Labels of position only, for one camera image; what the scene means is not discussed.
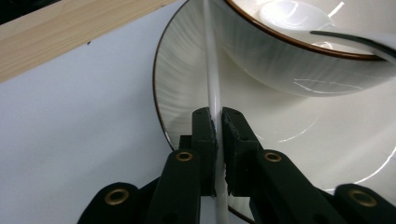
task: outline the saucer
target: saucer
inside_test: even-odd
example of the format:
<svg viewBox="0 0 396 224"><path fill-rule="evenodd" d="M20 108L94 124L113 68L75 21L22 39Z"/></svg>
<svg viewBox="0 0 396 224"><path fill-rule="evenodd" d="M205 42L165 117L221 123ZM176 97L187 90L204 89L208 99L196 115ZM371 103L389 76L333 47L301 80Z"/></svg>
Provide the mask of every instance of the saucer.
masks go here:
<svg viewBox="0 0 396 224"><path fill-rule="evenodd" d="M191 113L208 106L205 27L190 0L168 24L154 64L158 115L172 148L191 134ZM396 204L396 80L354 94L307 98L271 89L218 49L222 106L241 111L264 148L285 153L319 189L368 187ZM247 198L232 209L252 219Z"/></svg>

